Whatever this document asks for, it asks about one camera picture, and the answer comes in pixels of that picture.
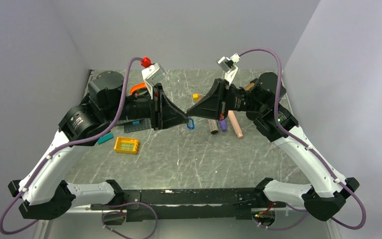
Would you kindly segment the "orange lego window piece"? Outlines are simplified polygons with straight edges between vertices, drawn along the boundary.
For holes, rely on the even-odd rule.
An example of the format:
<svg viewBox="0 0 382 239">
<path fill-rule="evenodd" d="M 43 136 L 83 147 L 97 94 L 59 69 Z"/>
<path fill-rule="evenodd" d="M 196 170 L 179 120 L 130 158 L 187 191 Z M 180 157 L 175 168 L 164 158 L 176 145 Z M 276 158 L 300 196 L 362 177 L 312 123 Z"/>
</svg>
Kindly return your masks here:
<svg viewBox="0 0 382 239">
<path fill-rule="evenodd" d="M 140 141 L 136 138 L 117 137 L 114 145 L 116 153 L 137 154 Z"/>
</svg>

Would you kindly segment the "blue key tag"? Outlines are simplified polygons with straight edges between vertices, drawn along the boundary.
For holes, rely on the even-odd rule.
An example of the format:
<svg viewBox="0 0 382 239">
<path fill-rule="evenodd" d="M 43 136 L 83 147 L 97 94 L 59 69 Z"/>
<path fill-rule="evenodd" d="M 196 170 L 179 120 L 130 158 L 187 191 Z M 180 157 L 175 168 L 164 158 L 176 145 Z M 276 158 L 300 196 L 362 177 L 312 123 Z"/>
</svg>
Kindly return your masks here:
<svg viewBox="0 0 382 239">
<path fill-rule="evenodd" d="M 190 129 L 190 130 L 194 130 L 195 129 L 194 120 L 192 118 L 188 118 L 187 128 Z"/>
</svg>

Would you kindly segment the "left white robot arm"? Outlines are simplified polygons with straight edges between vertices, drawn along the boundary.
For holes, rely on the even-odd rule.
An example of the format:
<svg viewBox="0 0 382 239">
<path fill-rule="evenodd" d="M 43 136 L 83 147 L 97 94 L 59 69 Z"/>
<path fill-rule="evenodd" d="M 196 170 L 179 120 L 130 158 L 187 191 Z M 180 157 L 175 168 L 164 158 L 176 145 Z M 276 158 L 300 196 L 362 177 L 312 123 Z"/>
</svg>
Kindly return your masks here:
<svg viewBox="0 0 382 239">
<path fill-rule="evenodd" d="M 9 183 L 13 196 L 19 195 L 23 218 L 52 220 L 69 209 L 88 204 L 119 208 L 124 191 L 114 180 L 98 184 L 73 184 L 65 181 L 68 171 L 109 132 L 108 126 L 118 120 L 149 119 L 155 130 L 187 123 L 184 112 L 163 91 L 164 71 L 142 71 L 145 93 L 125 98 L 121 115 L 117 114 L 125 77 L 105 71 L 88 83 L 81 103 L 69 109 L 58 125 L 52 144 L 34 169 L 22 180 Z"/>
</svg>

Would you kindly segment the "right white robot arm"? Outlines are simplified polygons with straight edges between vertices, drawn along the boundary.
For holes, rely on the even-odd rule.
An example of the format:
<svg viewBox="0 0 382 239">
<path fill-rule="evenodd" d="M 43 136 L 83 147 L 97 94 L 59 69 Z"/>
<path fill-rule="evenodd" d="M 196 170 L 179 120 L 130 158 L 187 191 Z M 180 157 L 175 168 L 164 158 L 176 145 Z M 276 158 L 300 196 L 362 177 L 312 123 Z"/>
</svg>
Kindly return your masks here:
<svg viewBox="0 0 382 239">
<path fill-rule="evenodd" d="M 255 202 L 261 207 L 271 202 L 303 207 L 316 219 L 327 221 L 342 209 L 359 182 L 318 159 L 297 119 L 285 107 L 275 104 L 275 99 L 285 93 L 273 72 L 254 79 L 249 90 L 216 79 L 209 92 L 186 114 L 219 120 L 227 117 L 229 111 L 245 112 L 256 129 L 282 149 L 309 180 L 308 184 L 291 184 L 265 178 L 255 188 Z"/>
</svg>

